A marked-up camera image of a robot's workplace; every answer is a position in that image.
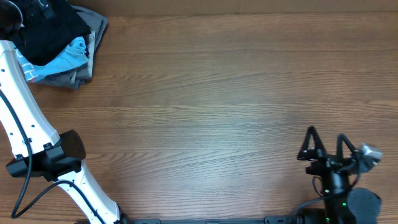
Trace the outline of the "black t-shirt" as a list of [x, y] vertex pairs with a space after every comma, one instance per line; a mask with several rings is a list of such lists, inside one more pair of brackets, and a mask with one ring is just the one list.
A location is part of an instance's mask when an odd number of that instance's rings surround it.
[[75, 38], [90, 33], [88, 24], [66, 0], [14, 1], [22, 27], [9, 36], [34, 65], [52, 61]]

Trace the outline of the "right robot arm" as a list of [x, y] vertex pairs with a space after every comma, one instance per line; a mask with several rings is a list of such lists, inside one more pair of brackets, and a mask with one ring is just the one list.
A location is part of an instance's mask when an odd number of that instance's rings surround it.
[[356, 188], [364, 173], [382, 159], [376, 146], [356, 147], [344, 135], [337, 137], [336, 154], [329, 154], [315, 129], [307, 129], [298, 152], [299, 161], [309, 161], [307, 174], [318, 179], [318, 198], [304, 202], [289, 215], [289, 223], [377, 223], [382, 199], [376, 193]]

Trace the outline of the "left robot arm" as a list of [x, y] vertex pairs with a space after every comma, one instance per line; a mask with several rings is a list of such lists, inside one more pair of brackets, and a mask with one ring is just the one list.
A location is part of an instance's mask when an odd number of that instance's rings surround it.
[[6, 166], [13, 177], [25, 179], [11, 212], [17, 219], [49, 190], [60, 187], [74, 200], [89, 223], [130, 223], [92, 176], [78, 133], [59, 134], [33, 97], [9, 36], [22, 26], [21, 5], [1, 1], [1, 122], [13, 160]]

